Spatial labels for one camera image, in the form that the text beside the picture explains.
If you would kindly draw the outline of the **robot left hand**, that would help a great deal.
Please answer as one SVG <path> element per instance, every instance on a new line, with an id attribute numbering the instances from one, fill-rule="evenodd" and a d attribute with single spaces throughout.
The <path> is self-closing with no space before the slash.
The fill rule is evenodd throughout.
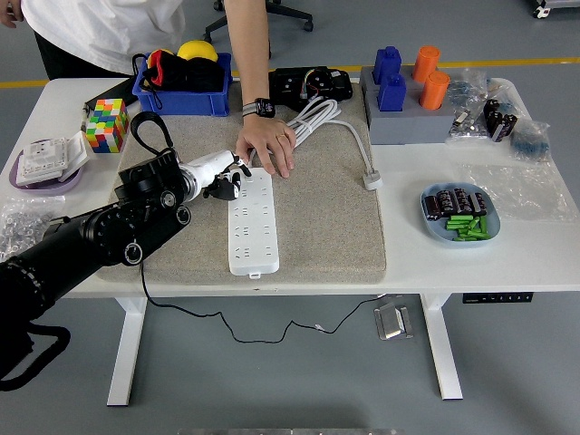
<path id="1" fill-rule="evenodd" d="M 227 201 L 237 199 L 241 176 L 239 173 L 229 174 L 232 165 L 239 167 L 246 176 L 251 176 L 243 160 L 229 150 L 209 154 L 183 166 L 183 171 L 187 171 L 189 176 L 188 199 L 192 200 L 200 193 L 204 198 L 212 196 Z"/>

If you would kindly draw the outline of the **person's left hand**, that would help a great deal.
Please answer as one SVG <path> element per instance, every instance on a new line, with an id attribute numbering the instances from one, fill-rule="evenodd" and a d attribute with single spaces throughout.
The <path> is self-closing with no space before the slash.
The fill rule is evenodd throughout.
<path id="1" fill-rule="evenodd" d="M 287 179 L 295 168 L 295 144 L 295 132 L 283 121 L 250 114 L 243 119 L 243 127 L 237 138 L 236 154 L 248 163 L 250 153 L 254 150 L 267 173 L 274 175 L 278 171 Z"/>

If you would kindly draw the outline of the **person's right hand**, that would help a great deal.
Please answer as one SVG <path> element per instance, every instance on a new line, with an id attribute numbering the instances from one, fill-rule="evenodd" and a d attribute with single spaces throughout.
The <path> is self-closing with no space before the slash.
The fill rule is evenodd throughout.
<path id="1" fill-rule="evenodd" d="M 21 0 L 0 0 L 1 25 L 15 29 L 24 20 Z"/>

